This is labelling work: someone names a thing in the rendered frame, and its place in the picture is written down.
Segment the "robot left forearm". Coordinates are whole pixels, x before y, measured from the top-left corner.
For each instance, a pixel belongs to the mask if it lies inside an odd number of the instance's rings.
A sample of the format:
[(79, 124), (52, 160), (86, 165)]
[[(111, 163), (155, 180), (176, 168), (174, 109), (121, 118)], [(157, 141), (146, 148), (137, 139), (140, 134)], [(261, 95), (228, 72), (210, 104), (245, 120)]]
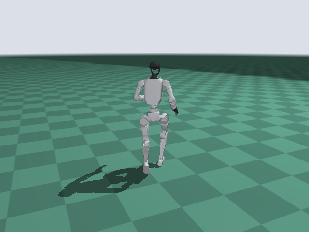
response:
[(142, 100), (145, 101), (144, 95), (140, 95), (140, 100), (139, 101), (142, 101)]

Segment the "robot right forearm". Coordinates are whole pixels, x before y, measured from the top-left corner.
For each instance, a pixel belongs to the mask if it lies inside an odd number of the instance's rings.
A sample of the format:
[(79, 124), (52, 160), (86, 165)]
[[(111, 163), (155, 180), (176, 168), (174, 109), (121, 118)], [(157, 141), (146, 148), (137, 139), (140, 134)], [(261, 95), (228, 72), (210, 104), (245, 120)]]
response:
[[(175, 99), (175, 97), (174, 97), (174, 99)], [(171, 110), (172, 110), (172, 111), (173, 111), (174, 109), (176, 109), (176, 101), (175, 101), (175, 102), (171, 102), (170, 105), (171, 105)]]

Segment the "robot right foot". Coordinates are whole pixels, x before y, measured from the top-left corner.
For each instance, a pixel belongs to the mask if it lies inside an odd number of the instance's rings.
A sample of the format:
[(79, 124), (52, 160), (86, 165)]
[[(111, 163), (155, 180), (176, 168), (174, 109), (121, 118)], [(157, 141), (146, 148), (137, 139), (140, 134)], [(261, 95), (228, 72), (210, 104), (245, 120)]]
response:
[(159, 158), (158, 158), (157, 165), (158, 165), (158, 166), (161, 166), (162, 163), (164, 162), (164, 159), (165, 159), (164, 156), (163, 156), (162, 160), (161, 160), (161, 158), (160, 158), (160, 160), (159, 160)]

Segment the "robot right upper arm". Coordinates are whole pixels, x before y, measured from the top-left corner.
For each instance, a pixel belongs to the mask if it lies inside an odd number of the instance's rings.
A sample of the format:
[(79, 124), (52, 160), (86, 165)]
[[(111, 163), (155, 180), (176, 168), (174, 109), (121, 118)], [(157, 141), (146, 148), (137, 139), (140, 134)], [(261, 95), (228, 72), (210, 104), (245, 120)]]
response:
[(168, 96), (169, 96), (169, 97), (168, 97), (169, 103), (175, 102), (175, 99), (174, 99), (174, 97), (173, 97), (172, 88), (171, 88), (171, 85), (170, 85), (169, 81), (167, 81), (167, 80), (162, 80), (162, 85), (165, 87), (166, 92), (167, 92), (167, 94), (168, 94)]

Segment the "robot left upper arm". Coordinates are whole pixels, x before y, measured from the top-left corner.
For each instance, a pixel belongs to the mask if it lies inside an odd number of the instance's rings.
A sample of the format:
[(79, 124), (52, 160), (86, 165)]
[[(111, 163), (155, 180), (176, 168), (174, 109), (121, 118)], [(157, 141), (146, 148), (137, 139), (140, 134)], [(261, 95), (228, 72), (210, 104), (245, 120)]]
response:
[(140, 100), (140, 93), (141, 93), (141, 91), (142, 91), (142, 87), (144, 86), (144, 81), (145, 80), (140, 80), (139, 82), (138, 82), (138, 85), (137, 85), (137, 88), (136, 88), (136, 91), (135, 91), (135, 95), (134, 95), (134, 99), (136, 100), (136, 101), (139, 101)]

